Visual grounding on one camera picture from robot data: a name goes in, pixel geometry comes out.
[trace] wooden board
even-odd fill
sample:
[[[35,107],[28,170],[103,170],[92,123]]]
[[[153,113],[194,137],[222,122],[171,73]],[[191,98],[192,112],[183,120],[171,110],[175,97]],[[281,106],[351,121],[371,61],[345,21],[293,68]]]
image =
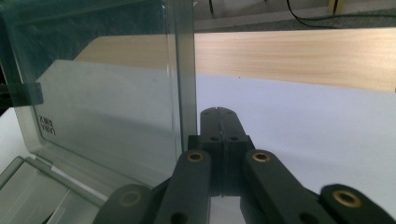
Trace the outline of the wooden board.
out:
[[[395,91],[395,38],[394,28],[196,34],[196,72]],[[164,67],[166,41],[99,37],[76,60]]]

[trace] transparent plastic case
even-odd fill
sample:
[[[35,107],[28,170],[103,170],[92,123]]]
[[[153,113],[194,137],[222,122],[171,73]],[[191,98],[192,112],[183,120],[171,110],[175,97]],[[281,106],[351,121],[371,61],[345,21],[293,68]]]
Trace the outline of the transparent plastic case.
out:
[[[172,174],[196,134],[192,1],[5,0],[0,13],[7,83],[42,99],[16,108],[29,151],[107,196]]]

